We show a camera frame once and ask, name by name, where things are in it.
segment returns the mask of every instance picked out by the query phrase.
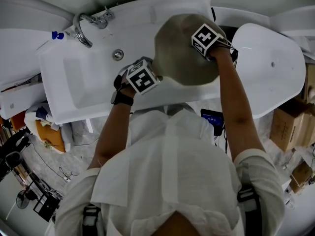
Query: white sink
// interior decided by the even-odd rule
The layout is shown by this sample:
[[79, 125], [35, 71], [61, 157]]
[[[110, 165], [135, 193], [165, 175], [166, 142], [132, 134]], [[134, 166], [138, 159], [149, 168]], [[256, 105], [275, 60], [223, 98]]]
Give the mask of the white sink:
[[235, 33], [239, 51], [236, 70], [249, 99], [254, 118], [259, 118], [296, 96], [305, 80], [305, 61], [291, 39], [255, 24]]
[[[210, 0], [139, 0], [111, 10], [115, 19], [106, 29], [81, 21], [84, 35], [93, 43], [90, 49], [67, 37], [50, 40], [39, 50], [45, 92], [57, 124], [108, 115], [118, 72], [142, 56], [154, 58], [154, 36], [171, 16], [195, 13], [212, 19]], [[236, 32], [233, 45], [239, 50], [237, 70], [254, 118], [298, 94], [305, 64], [292, 40], [247, 24]], [[120, 61], [113, 59], [116, 49], [124, 52]], [[198, 87], [184, 87], [164, 78], [152, 91], [136, 96], [133, 110], [219, 96], [218, 78]]]

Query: black fan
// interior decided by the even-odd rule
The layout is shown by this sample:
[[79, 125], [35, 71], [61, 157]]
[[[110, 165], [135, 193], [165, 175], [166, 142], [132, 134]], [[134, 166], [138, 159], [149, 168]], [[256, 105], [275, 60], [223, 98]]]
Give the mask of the black fan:
[[25, 209], [30, 202], [30, 200], [25, 196], [25, 193], [26, 191], [23, 190], [16, 196], [16, 206], [20, 209]]

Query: skin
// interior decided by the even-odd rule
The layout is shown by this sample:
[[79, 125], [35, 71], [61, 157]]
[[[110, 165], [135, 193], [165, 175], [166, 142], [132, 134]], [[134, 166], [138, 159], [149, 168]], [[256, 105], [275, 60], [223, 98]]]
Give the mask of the skin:
[[[217, 46], [210, 51], [210, 56], [216, 58], [219, 68], [221, 105], [232, 160], [234, 161], [238, 154], [250, 148], [264, 151], [253, 122], [245, 90], [234, 67], [229, 49]], [[127, 87], [121, 92], [132, 98], [135, 96], [132, 87]], [[131, 107], [123, 103], [113, 106], [88, 169], [103, 166], [110, 158], [126, 148], [130, 110]], [[183, 215], [175, 212], [154, 232], [154, 235], [197, 236], [199, 234]]]

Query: hand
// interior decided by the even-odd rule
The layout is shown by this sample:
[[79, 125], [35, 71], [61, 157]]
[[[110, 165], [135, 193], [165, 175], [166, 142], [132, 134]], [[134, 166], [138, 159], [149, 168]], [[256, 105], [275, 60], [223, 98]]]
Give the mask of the hand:
[[209, 51], [209, 54], [216, 59], [220, 57], [231, 57], [230, 50], [221, 44], [216, 44], [214, 48]]
[[136, 91], [133, 89], [132, 85], [130, 85], [129, 81], [126, 78], [128, 70], [123, 74], [122, 83], [126, 83], [128, 86], [120, 90], [120, 92], [126, 96], [134, 98]]

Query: person's right arm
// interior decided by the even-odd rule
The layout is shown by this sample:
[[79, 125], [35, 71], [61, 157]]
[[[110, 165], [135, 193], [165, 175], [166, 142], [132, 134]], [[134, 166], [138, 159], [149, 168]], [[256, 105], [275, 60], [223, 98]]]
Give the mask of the person's right arm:
[[264, 151], [229, 49], [217, 47], [210, 51], [210, 55], [216, 58], [219, 68], [221, 105], [232, 160], [250, 148]]

